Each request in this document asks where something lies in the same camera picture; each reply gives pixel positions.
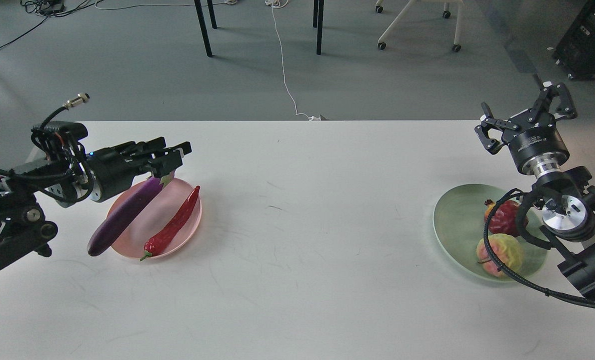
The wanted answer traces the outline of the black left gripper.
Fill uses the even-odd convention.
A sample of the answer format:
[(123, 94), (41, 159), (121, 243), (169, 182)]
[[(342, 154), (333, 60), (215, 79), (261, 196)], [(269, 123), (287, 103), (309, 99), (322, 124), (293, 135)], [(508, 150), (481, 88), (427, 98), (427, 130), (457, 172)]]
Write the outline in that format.
[(114, 198), (130, 189), (133, 178), (151, 173), (163, 178), (183, 165), (183, 158), (192, 152), (189, 141), (166, 146), (165, 137), (149, 141), (128, 141), (105, 147), (86, 155), (86, 164), (92, 175), (89, 198), (97, 203)]

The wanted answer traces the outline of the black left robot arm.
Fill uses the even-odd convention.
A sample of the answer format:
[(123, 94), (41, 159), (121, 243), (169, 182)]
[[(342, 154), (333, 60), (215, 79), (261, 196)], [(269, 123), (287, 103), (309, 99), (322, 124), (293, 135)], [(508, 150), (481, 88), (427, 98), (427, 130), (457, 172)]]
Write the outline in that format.
[(52, 255), (49, 242), (58, 226), (46, 218), (36, 193), (64, 208), (85, 199), (101, 203), (128, 191), (136, 176), (150, 174), (94, 231), (87, 252), (98, 256), (174, 180), (183, 158), (192, 152), (190, 142), (167, 146), (163, 137), (87, 152), (81, 143), (88, 136), (86, 126), (55, 117), (89, 100), (87, 93), (80, 93), (32, 128), (31, 141), (44, 158), (0, 169), (0, 271), (32, 252)]

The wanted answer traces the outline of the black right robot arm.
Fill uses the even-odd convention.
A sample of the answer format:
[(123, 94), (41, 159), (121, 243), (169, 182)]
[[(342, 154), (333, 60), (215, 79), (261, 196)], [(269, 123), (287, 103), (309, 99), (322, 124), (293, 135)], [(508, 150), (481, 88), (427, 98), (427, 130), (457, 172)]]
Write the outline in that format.
[(540, 92), (532, 107), (507, 120), (494, 117), (483, 102), (483, 115), (475, 127), (483, 148), (495, 155), (508, 147), (520, 174), (534, 176), (531, 191), (511, 189), (494, 205), (485, 219), (488, 227), (506, 201), (520, 200), (512, 219), (520, 237), (542, 249), (556, 249), (563, 257), (560, 273), (577, 289), (579, 296), (553, 291), (527, 280), (513, 271), (490, 244), (490, 231), (483, 230), (487, 260), (513, 281), (547, 297), (595, 309), (595, 186), (592, 174), (584, 166), (563, 171), (570, 153), (557, 130), (560, 120), (575, 119), (578, 114), (568, 88), (563, 83), (541, 80), (534, 74)]

